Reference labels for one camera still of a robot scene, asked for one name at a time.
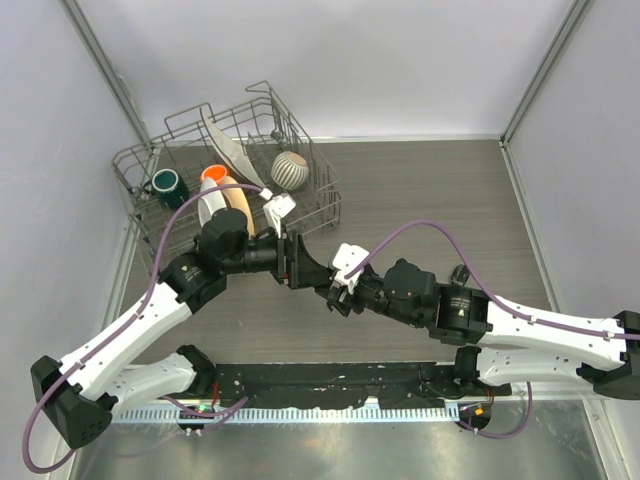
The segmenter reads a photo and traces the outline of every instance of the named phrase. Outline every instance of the white ceramic bowl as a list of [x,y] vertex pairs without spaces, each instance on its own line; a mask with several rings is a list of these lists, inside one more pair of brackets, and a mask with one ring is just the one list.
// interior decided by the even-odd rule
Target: white ceramic bowl
[[309,165],[297,153],[282,152],[273,162],[271,178],[285,190],[296,190],[309,178]]

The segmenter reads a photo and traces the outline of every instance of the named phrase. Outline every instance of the wire dish rack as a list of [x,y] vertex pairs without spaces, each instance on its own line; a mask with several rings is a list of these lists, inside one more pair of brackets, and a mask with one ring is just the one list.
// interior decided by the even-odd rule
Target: wire dish rack
[[[242,145],[262,181],[276,195],[284,192],[271,178],[276,156],[291,151],[306,159],[308,180],[299,189],[288,192],[296,201],[296,208],[285,219],[287,229],[306,235],[339,223],[342,197],[334,168],[268,82],[250,85],[245,91],[256,95],[218,113],[213,112],[209,103],[177,112],[165,118],[166,133],[115,155],[112,164],[116,177],[128,193],[131,219],[139,229],[140,240],[148,246],[151,259],[155,259],[162,232],[174,212],[149,195],[145,184],[157,170],[171,168],[185,180],[193,195],[200,189],[200,174],[206,167],[224,165],[204,125],[205,115]],[[256,231],[266,228],[264,201],[254,192],[245,192],[245,195]],[[195,202],[174,225],[165,258],[171,259],[187,250],[199,232]]]

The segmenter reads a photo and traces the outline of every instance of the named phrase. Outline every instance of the dark green cup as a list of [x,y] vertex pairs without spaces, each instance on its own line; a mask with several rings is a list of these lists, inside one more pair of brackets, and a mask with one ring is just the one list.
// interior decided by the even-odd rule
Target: dark green cup
[[158,197],[167,207],[177,210],[189,199],[189,188],[184,179],[170,168],[158,170],[145,184],[145,190]]

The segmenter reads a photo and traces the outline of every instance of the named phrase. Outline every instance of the gray floor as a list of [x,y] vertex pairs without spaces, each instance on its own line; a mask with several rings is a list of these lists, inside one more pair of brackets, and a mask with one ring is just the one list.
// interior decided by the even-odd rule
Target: gray floor
[[[373,248],[401,224],[432,218],[458,236],[496,292],[548,308],[515,195],[496,141],[323,144],[342,177],[342,222],[308,237],[328,260],[341,242]],[[416,228],[374,261],[384,272],[406,257],[445,281],[458,258],[436,231]],[[123,308],[140,297],[147,277],[131,272]],[[454,350],[371,313],[331,315],[312,292],[291,292],[268,275],[229,278],[229,288],[174,328],[138,359],[148,363],[195,344],[217,362],[358,362],[449,360]]]
[[[515,428],[522,420],[522,403],[496,404],[491,430]],[[606,478],[582,402],[574,401],[536,402],[529,427],[511,440],[475,437],[452,423],[234,425],[151,448],[176,429],[175,425],[112,426],[102,442],[83,449],[71,478]],[[139,452],[145,453],[131,459],[116,457]]]

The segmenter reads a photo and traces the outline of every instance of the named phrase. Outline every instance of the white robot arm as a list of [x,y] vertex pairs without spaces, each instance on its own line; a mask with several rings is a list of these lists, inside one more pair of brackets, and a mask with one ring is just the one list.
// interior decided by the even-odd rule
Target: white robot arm
[[[188,392],[195,398],[209,393],[216,381],[216,366],[193,346],[181,347],[152,365],[126,369],[159,336],[222,293],[227,275],[234,273],[270,272],[290,289],[314,288],[330,309],[345,316],[369,309],[426,328],[430,337],[461,347],[455,364],[447,367],[445,379],[456,385],[460,381],[491,387],[520,381],[588,381],[604,395],[640,398],[640,374],[635,367],[637,342],[619,338],[640,330],[640,315],[623,312],[616,318],[578,318],[500,299],[530,318],[516,319],[481,291],[439,284],[435,275],[405,260],[399,260],[384,278],[370,265],[355,275],[347,273],[368,254],[347,244],[325,267],[308,254],[300,235],[281,229],[280,219],[295,205],[290,198],[275,197],[269,204],[271,208],[265,213],[273,228],[253,239],[248,239],[242,212],[219,211],[205,224],[195,247],[163,270],[148,306],[138,318],[75,370],[47,402],[45,413],[71,448],[91,442],[114,415],[129,408],[176,392]],[[81,362],[87,351],[136,315],[139,306],[137,302],[60,362],[50,357],[38,360],[31,369],[36,399]],[[537,322],[537,318],[602,335],[552,328]],[[510,351],[504,346],[527,350]]]

